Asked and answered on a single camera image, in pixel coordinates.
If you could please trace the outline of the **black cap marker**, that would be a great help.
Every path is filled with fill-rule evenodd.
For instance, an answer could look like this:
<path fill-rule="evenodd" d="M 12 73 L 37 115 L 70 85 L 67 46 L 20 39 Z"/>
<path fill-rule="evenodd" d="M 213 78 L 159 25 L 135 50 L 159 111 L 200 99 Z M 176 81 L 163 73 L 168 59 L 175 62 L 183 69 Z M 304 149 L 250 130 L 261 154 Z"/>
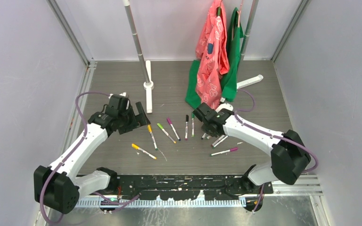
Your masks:
<path fill-rule="evenodd" d="M 188 114 L 186 114 L 186 116 L 185 116 L 185 141 L 187 141 L 188 140 L 188 131 L 189 131 L 189 115 Z"/>

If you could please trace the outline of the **white clothes rack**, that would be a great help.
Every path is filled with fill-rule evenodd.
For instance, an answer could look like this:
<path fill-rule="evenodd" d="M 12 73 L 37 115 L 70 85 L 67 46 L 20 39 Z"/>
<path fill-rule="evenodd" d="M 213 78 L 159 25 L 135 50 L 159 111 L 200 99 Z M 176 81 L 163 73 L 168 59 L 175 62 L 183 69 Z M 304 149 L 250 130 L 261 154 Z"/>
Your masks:
<path fill-rule="evenodd" d="M 239 55 L 239 61 L 242 62 L 242 60 L 245 57 L 245 53 L 246 53 L 246 48 L 247 48 L 247 43 L 250 37 L 250 33 L 251 33 L 251 29 L 252 29 L 252 25 L 253 25 L 253 21 L 254 21 L 254 17 L 255 17 L 255 13 L 257 10 L 257 6 L 258 6 L 259 1 L 254 0 L 252 1 L 251 4 L 251 9 L 249 12 L 249 16 L 248 16 L 248 21 L 247 21 L 247 25 L 245 28 L 245 33 L 243 36 L 243 41 L 242 41 L 242 46 L 240 49 L 240 55 Z M 131 10 L 131 6 L 130 6 L 130 2 L 128 0 L 124 0 L 123 1 L 123 5 L 125 8 L 125 12 L 127 15 L 127 20 L 132 32 L 132 38 L 133 38 L 133 42 L 134 42 L 134 46 L 136 48 L 137 51 L 137 56 L 139 59 L 139 63 L 140 66 L 142 68 L 142 75 L 144 76 L 144 83 L 143 83 L 143 87 L 146 91 L 146 112 L 147 113 L 152 113 L 153 112 L 153 97 L 152 97 L 152 90 L 154 89 L 154 83 L 151 80 L 151 61 L 149 60 L 145 60 L 144 56 L 143 56 L 143 52 L 141 49 L 141 45 L 140 45 L 140 41 L 139 41 L 139 37 L 138 37 L 138 33 L 137 33 L 137 29 L 135 26 L 135 22 L 134 22 L 134 18 L 132 15 L 132 10 Z"/>

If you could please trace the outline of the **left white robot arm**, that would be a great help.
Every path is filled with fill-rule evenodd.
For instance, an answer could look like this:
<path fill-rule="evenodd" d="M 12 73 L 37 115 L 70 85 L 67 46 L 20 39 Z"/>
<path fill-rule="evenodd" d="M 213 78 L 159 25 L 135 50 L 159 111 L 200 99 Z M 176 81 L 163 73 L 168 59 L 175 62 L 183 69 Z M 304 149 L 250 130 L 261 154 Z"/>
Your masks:
<path fill-rule="evenodd" d="M 49 166 L 39 166 L 33 174 L 34 198 L 41 207 L 62 214 L 70 213 L 79 199 L 97 191 L 114 194 L 119 187 L 117 173 L 105 167 L 78 177 L 78 173 L 94 151 L 114 132 L 131 132 L 149 122 L 141 102 L 137 110 L 125 94 L 108 95 L 109 102 L 102 111 L 86 120 L 80 136 Z"/>

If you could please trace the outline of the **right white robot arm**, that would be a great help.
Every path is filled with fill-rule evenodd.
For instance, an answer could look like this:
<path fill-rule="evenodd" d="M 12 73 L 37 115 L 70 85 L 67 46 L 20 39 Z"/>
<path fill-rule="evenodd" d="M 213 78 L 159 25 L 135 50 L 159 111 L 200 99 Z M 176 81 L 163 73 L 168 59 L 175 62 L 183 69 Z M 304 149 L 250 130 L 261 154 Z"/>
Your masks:
<path fill-rule="evenodd" d="M 238 116 L 228 107 L 216 111 L 206 103 L 199 105 L 194 116 L 203 123 L 202 130 L 213 137 L 238 138 L 260 149 L 270 161 L 252 165 L 242 176 L 244 190 L 255 193 L 266 183 L 281 181 L 294 185 L 311 162 L 311 154 L 293 130 L 283 133 L 261 127 Z"/>

